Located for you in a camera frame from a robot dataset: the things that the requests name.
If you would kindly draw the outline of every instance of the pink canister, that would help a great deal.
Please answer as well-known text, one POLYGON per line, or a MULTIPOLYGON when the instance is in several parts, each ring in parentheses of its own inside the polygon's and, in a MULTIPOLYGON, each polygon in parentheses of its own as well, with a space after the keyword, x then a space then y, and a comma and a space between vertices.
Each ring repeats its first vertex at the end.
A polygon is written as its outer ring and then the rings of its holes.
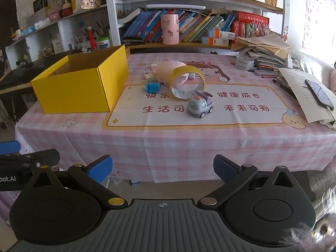
POLYGON ((165 45, 179 44, 179 28, 177 14, 161 15, 162 40, 165 45))

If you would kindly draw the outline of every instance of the clear tape roll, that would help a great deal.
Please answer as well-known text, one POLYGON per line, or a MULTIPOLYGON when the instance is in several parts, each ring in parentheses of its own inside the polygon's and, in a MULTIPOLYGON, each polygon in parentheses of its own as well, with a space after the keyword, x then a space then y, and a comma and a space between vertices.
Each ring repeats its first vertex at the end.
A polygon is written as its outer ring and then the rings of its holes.
POLYGON ((236 57, 236 67, 238 69, 248 71, 251 70, 254 66, 254 60, 251 59, 250 57, 243 56, 243 55, 238 55, 236 57))
POLYGON ((175 98, 179 99, 179 100, 189 100, 191 99, 193 96, 197 95, 197 91, 204 91, 205 90, 205 79, 201 73, 201 71, 196 68, 195 66, 191 66, 191 65, 185 65, 185 66, 181 66, 178 67, 176 69, 174 69, 174 71, 170 74, 169 77, 169 91, 170 94, 172 96, 174 96, 175 98), (184 91, 184 90, 179 90, 177 88, 174 88, 172 86, 174 80, 181 75, 184 74, 188 74, 188 73, 193 73, 196 74, 200 77, 200 82, 198 84, 198 86, 190 91, 184 91))

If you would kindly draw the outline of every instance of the yellow box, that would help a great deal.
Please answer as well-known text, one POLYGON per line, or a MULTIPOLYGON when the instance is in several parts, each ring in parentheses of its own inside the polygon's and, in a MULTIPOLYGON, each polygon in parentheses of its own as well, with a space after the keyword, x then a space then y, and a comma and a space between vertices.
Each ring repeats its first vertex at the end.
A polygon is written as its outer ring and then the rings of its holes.
POLYGON ((108 112, 128 77, 125 46, 64 57, 31 81, 45 113, 108 112))

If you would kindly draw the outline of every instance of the smartphone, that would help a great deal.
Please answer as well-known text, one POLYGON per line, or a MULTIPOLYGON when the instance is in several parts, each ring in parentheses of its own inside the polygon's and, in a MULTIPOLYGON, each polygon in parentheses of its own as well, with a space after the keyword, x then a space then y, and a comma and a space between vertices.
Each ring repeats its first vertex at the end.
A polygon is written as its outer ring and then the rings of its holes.
POLYGON ((314 98, 316 99, 317 103, 322 107, 329 107, 330 110, 334 110, 334 105, 331 103, 328 96, 325 94, 325 92, 322 90, 321 86, 315 82, 312 82, 310 80, 305 80, 306 84, 308 85, 308 88, 312 92, 314 98))

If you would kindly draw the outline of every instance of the pink tumbler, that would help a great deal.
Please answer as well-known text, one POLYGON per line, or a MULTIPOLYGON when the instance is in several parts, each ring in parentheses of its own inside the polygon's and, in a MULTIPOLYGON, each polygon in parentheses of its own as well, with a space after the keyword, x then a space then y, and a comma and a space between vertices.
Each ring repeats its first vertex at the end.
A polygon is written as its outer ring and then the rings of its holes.
POLYGON ((161 15, 162 40, 165 45, 178 45, 180 43, 178 15, 161 15))

